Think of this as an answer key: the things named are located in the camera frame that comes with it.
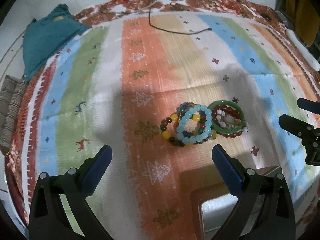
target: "teal cloth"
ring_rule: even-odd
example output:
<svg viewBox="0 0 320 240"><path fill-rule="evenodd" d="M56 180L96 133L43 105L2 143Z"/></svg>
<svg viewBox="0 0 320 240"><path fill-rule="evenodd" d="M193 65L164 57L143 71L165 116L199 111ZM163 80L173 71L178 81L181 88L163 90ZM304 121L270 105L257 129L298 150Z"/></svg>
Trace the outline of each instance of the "teal cloth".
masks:
<svg viewBox="0 0 320 240"><path fill-rule="evenodd" d="M29 81L68 41L88 28L88 25L73 20L65 4L59 4L46 17L31 23L22 44L26 80Z"/></svg>

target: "red reindeer print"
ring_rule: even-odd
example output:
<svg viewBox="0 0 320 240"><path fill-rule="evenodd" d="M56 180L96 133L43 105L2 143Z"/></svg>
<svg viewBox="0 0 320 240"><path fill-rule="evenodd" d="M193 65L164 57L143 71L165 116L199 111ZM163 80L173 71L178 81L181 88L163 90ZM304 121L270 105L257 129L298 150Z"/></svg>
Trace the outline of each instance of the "red reindeer print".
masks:
<svg viewBox="0 0 320 240"><path fill-rule="evenodd" d="M76 145L80 145L77 152L84 150L84 142L90 143L89 139L83 138L80 142L76 142Z"/></svg>

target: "blue stripe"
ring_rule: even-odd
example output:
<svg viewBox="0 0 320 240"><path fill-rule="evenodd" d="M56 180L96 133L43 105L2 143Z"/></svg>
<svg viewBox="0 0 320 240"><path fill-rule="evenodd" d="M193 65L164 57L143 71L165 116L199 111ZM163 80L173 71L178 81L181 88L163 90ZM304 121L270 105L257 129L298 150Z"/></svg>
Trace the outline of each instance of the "blue stripe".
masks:
<svg viewBox="0 0 320 240"><path fill-rule="evenodd" d="M198 17L210 28L212 28L212 31L215 32L215 34L229 46L230 50L241 66L254 77L260 89L261 97L264 99L263 101L270 103L270 105L268 104L268 107L265 106L265 109L268 111L269 121L276 130L277 137L287 156L288 165L291 172L290 176L293 178L292 184L289 186L289 188L292 201L295 202L295 200L299 197L299 195L297 195L297 179L299 179L300 187L307 188L308 185L306 184L307 178L304 171L303 151L300 147L301 140L295 136L288 135L285 130L280 128L278 123L279 116L277 110L281 110L281 113L283 114L288 113L284 98L285 95L281 93L274 75L272 75L273 73L270 69L268 69L268 66L261 62L260 57L255 50L244 40L238 37L232 31L232 29L221 20L220 17L203 14L198 15ZM273 90L273 96L270 94L270 89ZM294 158L292 157L292 151L296 152L296 156ZM294 174L295 169L300 171L300 174L297 177Z"/></svg>
<svg viewBox="0 0 320 240"><path fill-rule="evenodd" d="M38 174L46 171L50 176L58 175L58 162L55 143L56 124L59 120L60 101L66 90L69 74L76 53L81 45L81 39L72 39L61 51L57 69L44 101L42 119L39 121L39 148L36 155Z"/></svg>

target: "silver screw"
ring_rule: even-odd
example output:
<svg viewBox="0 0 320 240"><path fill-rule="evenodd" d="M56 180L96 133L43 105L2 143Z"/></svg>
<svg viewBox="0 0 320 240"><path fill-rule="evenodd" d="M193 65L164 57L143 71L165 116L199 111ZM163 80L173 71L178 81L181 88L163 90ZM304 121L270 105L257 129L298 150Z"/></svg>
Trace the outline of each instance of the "silver screw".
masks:
<svg viewBox="0 0 320 240"><path fill-rule="evenodd" d="M253 176L256 172L253 169L247 169L247 173Z"/></svg>
<svg viewBox="0 0 320 240"><path fill-rule="evenodd" d="M47 174L45 172L42 172L39 176L39 178L44 179L47 176Z"/></svg>
<svg viewBox="0 0 320 240"><path fill-rule="evenodd" d="M284 179L284 176L283 176L281 173L278 173L278 174L277 174L277 178L278 178L278 179Z"/></svg>
<svg viewBox="0 0 320 240"><path fill-rule="evenodd" d="M68 170L68 173L69 173L70 175L73 175L73 174L75 174L76 172L77 172L77 169L76 169L76 168L71 168L71 169Z"/></svg>

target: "black cable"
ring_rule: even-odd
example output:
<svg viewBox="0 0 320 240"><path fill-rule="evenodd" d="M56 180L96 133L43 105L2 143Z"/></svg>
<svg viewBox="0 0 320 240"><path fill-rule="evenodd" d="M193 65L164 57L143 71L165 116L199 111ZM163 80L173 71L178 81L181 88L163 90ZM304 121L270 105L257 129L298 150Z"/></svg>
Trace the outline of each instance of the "black cable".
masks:
<svg viewBox="0 0 320 240"><path fill-rule="evenodd" d="M147 7L148 7L150 4L153 4L153 2L154 2L154 0L149 0ZM154 26L154 25L151 23L151 19L150 19L150 13L151 13L152 6L149 7L149 13L148 13L149 25L150 25L151 27L153 27L153 28L156 28L157 30L161 30L161 31L168 32L168 33L174 33L174 34L184 34L184 35L194 35L194 34L202 33L202 32L204 32L204 31L212 31L212 28L206 28L206 29L203 29L203 30L198 31L198 32L183 33L183 32L169 31L169 30L165 30L165 29L159 28L159 27L157 27L157 26Z"/></svg>

